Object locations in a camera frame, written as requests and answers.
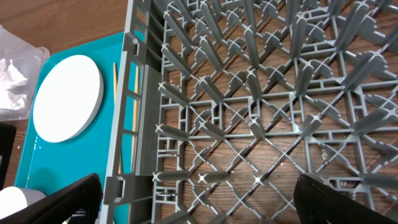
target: clear plastic container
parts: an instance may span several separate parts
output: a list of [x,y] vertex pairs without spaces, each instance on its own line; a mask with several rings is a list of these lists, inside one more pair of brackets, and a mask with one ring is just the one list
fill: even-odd
[[37,78],[50,57],[0,26],[0,121],[28,119]]

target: gray plastic crate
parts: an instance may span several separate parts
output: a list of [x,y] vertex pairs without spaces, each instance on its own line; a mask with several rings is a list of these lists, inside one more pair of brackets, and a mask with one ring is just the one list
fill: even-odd
[[[373,18],[381,10],[398,14],[398,8],[391,4],[392,1],[358,1],[353,4],[349,16],[345,18],[340,15],[344,2],[331,0],[328,2],[328,7],[320,7],[316,0],[245,0],[223,3],[218,0],[210,2],[129,0],[101,223],[110,224],[114,208],[127,203],[130,205],[130,223],[196,223],[191,213],[200,204],[211,208],[215,213],[214,219],[209,223],[226,222],[227,217],[240,206],[252,211],[260,223],[271,222],[286,208],[291,207],[295,210],[293,199],[285,197],[268,179],[284,160],[291,162],[301,173],[308,174],[337,191],[346,192],[351,198],[355,198],[357,193],[362,193],[366,206],[373,210],[375,206],[372,188],[397,203],[398,198],[386,191],[386,189],[398,190],[397,178],[379,175],[377,172],[391,162],[398,162],[398,148],[377,141],[367,134],[398,131],[396,126],[384,127],[398,121],[398,106],[392,100],[398,91],[398,80],[397,75],[387,69],[387,62],[383,57],[386,50],[398,52],[398,28],[389,34],[382,34],[376,31],[376,21]],[[280,16],[277,11],[281,4],[286,4],[286,17]],[[146,24],[136,17],[137,10],[145,15]],[[254,11],[261,12],[260,21],[255,19]],[[228,21],[225,30],[221,30],[218,26],[218,20],[222,17]],[[257,28],[270,17],[284,24],[284,28],[273,33],[258,32]],[[195,27],[193,38],[187,34],[188,24]],[[225,34],[236,26],[244,29],[244,36],[234,40],[226,39]],[[335,39],[326,39],[324,29],[327,26],[331,27]],[[136,29],[144,33],[144,42],[134,36]],[[282,45],[282,41],[289,34],[291,46],[287,49]],[[181,40],[181,53],[177,53],[170,46],[172,36],[177,36]],[[356,36],[379,45],[380,49],[355,55],[348,50],[348,46]],[[256,39],[262,39],[266,43],[260,54],[257,52]],[[216,45],[228,49],[228,56],[224,61],[218,55]],[[262,62],[274,51],[282,52],[290,59],[276,68],[264,66]],[[189,65],[187,55],[192,52],[195,53],[195,63]],[[225,65],[236,56],[247,61],[250,66],[238,73],[225,70]],[[197,78],[192,71],[206,60],[211,63],[214,72]],[[335,60],[340,61],[340,77],[334,76],[330,68],[330,64]],[[138,94],[127,88],[131,62],[140,68]],[[345,62],[354,66],[354,69],[346,72]],[[295,70],[294,85],[285,78],[290,68]],[[167,83],[169,72],[173,70],[180,71],[179,86]],[[257,71],[268,76],[269,81],[266,86],[260,85]],[[221,92],[213,83],[213,79],[220,72],[231,79],[226,93]],[[380,81],[362,84],[369,75],[378,77]],[[190,98],[186,96],[187,80],[196,82],[195,92]],[[284,87],[286,91],[270,93],[276,84]],[[248,95],[234,97],[233,93],[239,88],[247,90]],[[366,95],[363,92],[375,89],[389,89],[390,93],[385,97],[377,94]],[[201,92],[207,93],[211,100],[197,100]],[[335,94],[335,98],[330,103],[313,98],[323,94]],[[139,106],[137,132],[123,129],[127,97],[135,99]],[[288,99],[288,102],[282,106],[269,102],[279,98]],[[340,111],[335,107],[342,98],[346,102],[348,121],[341,117]],[[247,103],[247,106],[239,110],[229,105],[242,102]],[[303,102],[317,109],[319,113],[305,117]],[[376,109],[368,113],[366,103],[374,105]],[[294,104],[299,104],[300,109],[295,109]],[[210,106],[211,109],[198,113],[196,106]],[[267,107],[274,112],[271,122],[267,125],[263,125],[261,121],[261,107]],[[179,110],[178,129],[165,124],[165,113],[171,109]],[[233,114],[229,123],[224,122],[224,111]],[[361,114],[359,119],[356,118],[355,111]],[[192,120],[193,114],[197,116],[195,120]],[[302,124],[295,122],[295,116],[301,117]],[[155,117],[159,117],[159,122],[154,119]],[[326,117],[339,124],[341,129],[318,130],[323,123],[322,119]],[[291,130],[270,133],[269,130],[280,119],[290,123]],[[231,134],[230,131],[240,122],[247,124],[250,132]],[[205,135],[196,135],[197,131]],[[132,160],[134,170],[131,174],[118,174],[123,134],[133,135],[138,139],[134,146]],[[326,134],[327,138],[318,139],[314,134]],[[334,134],[345,134],[346,138],[335,139]],[[284,151],[270,140],[273,136],[293,136],[296,140]],[[228,141],[232,138],[253,140],[239,151]],[[211,139],[214,142],[209,147],[199,149],[192,141],[198,139]],[[267,142],[280,153],[278,160],[263,173],[259,172],[258,167],[246,157],[246,153],[259,141]],[[235,159],[226,170],[217,168],[207,156],[216,150],[220,142],[226,143],[236,153]],[[305,149],[305,167],[300,166],[290,156],[301,142],[304,143]],[[174,143],[177,143],[176,149],[172,147]],[[331,147],[330,144],[336,144],[337,147]],[[347,144],[354,145],[356,166],[353,166],[342,153]],[[367,169],[364,163],[363,144],[371,146],[381,155],[381,161],[372,169]],[[185,168],[183,163],[186,145],[190,145],[197,155],[192,166],[188,168]],[[314,167],[311,162],[310,145],[319,146],[324,153],[325,161],[319,167]],[[163,160],[166,157],[177,159],[177,170],[163,171]],[[341,177],[319,174],[333,160],[338,161],[353,175]],[[203,162],[214,170],[199,174],[199,183],[211,184],[205,190],[192,179],[193,170]],[[245,194],[240,193],[228,180],[228,175],[240,162],[245,162],[254,173],[253,184]],[[175,185],[163,186],[162,183],[165,181],[174,182]],[[345,187],[345,182],[350,181],[358,184],[354,187]],[[188,208],[182,203],[184,182],[192,186],[193,194],[196,196]],[[238,199],[236,205],[226,213],[218,210],[207,197],[220,182],[227,183]],[[246,197],[261,185],[271,186],[285,201],[285,206],[270,217],[263,217],[246,200]],[[175,205],[175,213],[160,220],[162,204]]]

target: white plate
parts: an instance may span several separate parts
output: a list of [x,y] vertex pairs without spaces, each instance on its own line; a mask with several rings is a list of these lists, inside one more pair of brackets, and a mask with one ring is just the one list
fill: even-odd
[[101,105],[103,79],[94,61],[74,55],[58,63],[41,84],[33,108],[37,134],[62,142],[80,134]]

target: dish rack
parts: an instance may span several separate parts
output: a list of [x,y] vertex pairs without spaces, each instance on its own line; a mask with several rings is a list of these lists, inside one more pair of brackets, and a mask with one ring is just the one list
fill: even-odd
[[[398,53],[398,28],[383,34],[377,31],[375,20],[380,13],[398,14],[398,7],[392,1],[367,0],[354,2],[346,10],[346,3],[129,0],[101,223],[112,223],[115,207],[124,204],[129,204],[129,223],[197,223],[193,213],[198,207],[212,213],[208,223],[239,222],[231,217],[241,208],[249,210],[260,223],[272,222],[285,210],[295,210],[293,198],[271,178],[284,163],[353,200],[360,195],[365,206],[373,210],[375,191],[396,204],[398,198],[391,190],[398,190],[397,178],[379,171],[397,163],[397,145],[375,139],[372,134],[398,131],[398,80],[384,58],[387,51]],[[137,16],[139,11],[143,21]],[[271,20],[279,23],[280,29],[262,28]],[[234,29],[241,29],[242,35],[230,35]],[[144,41],[134,35],[135,30],[144,34]],[[175,39],[181,45],[173,45]],[[357,39],[378,48],[355,54],[349,47]],[[264,46],[260,52],[259,45]],[[266,62],[274,54],[283,55],[286,61],[270,66]],[[232,72],[229,67],[237,59],[247,67]],[[141,74],[138,93],[128,89],[131,63]],[[197,75],[206,63],[205,75]],[[334,64],[338,72],[333,71]],[[174,85],[169,75],[176,70],[179,82]],[[229,80],[227,89],[218,85],[220,76]],[[273,91],[276,86],[282,90]],[[366,94],[373,90],[386,94]],[[236,96],[239,91],[246,94]],[[320,95],[333,97],[317,98]],[[128,98],[138,108],[133,130],[124,129],[123,124],[125,116],[133,116],[125,112]],[[275,100],[285,103],[278,105]],[[337,106],[341,102],[344,108]],[[174,125],[166,121],[170,110],[178,111]],[[325,127],[325,120],[338,128]],[[272,131],[280,122],[288,128]],[[134,156],[132,172],[119,174],[123,136],[135,139]],[[273,139],[285,136],[294,140],[283,149]],[[236,147],[234,139],[246,146]],[[199,146],[199,140],[209,145]],[[212,159],[221,144],[233,153],[229,165],[223,168],[217,163],[228,157],[217,162]],[[277,153],[265,169],[258,165],[262,158],[256,162],[249,158],[260,144]],[[348,146],[352,157],[345,154]],[[293,156],[298,147],[302,147],[304,164]],[[322,154],[318,164],[311,147]],[[188,167],[187,150],[193,154]],[[368,152],[377,154],[371,165],[366,161]],[[176,161],[175,170],[164,170],[167,159]],[[335,163],[349,175],[322,172]],[[203,164],[210,169],[198,172]],[[252,182],[243,191],[229,178],[240,164],[248,165],[252,174]],[[236,198],[227,210],[221,210],[211,199],[220,184],[226,184]],[[266,208],[259,208],[250,199],[262,187],[282,200],[267,216],[261,210]],[[188,206],[183,201],[186,192],[193,197]],[[164,205],[173,206],[174,213],[161,219]]]

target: white cylindrical object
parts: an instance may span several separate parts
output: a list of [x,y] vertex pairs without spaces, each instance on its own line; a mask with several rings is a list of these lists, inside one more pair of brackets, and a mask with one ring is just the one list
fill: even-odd
[[45,195],[38,190],[7,187],[0,191],[0,219],[12,215],[44,197]]

